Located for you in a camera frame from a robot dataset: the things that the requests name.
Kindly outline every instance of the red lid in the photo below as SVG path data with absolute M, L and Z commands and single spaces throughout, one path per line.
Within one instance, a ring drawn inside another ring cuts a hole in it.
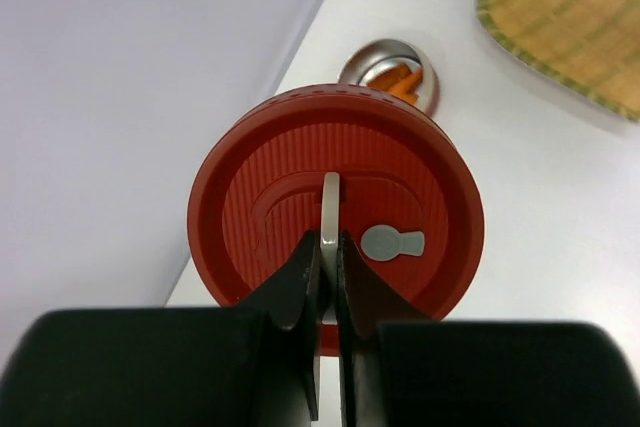
M 209 292 L 234 304 L 275 272 L 302 234 L 320 228 L 323 177 L 342 178 L 340 229 L 356 242 L 379 224 L 422 231 L 420 257 L 364 257 L 396 291 L 442 319 L 480 261 L 480 195 L 453 144 L 428 117 L 365 87 L 318 85 L 259 105 L 218 142 L 188 209 L 193 259 Z M 322 353 L 338 353 L 335 325 Z

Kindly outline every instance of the round red lid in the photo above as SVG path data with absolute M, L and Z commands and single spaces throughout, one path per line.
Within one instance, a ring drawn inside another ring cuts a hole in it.
M 320 228 L 326 172 L 341 176 L 340 229 L 420 231 L 420 256 L 364 256 L 418 309 L 442 319 L 471 283 L 484 220 L 476 184 L 427 116 L 388 94 L 319 85 L 278 95 L 241 118 L 205 159 L 187 216 L 193 259 L 221 305 L 247 296 Z M 338 353 L 324 325 L 322 353 Z

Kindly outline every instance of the metal bowl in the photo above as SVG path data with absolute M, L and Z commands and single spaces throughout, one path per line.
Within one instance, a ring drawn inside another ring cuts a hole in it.
M 422 83 L 414 90 L 418 95 L 415 107 L 429 114 L 437 92 L 436 74 L 429 57 L 407 42 L 380 39 L 365 45 L 347 61 L 338 83 L 366 86 L 381 73 L 400 64 L 407 64 L 412 72 L 423 69 Z

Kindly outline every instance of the ribbed red surface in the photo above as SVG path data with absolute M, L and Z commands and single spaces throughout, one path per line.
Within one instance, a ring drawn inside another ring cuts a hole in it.
M 431 172 L 409 149 L 358 125 L 320 123 L 290 130 L 242 164 L 227 192 L 222 219 L 238 273 L 256 288 L 287 260 L 304 231 L 320 228 L 322 182 L 328 171 L 342 176 L 341 228 L 357 242 L 377 224 L 424 232 L 422 257 L 369 261 L 410 300 L 444 254 L 444 198 Z

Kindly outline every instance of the bamboo placemat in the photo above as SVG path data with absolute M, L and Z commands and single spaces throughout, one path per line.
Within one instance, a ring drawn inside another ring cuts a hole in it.
M 477 14 L 518 59 L 640 120 L 640 0 L 477 0 Z

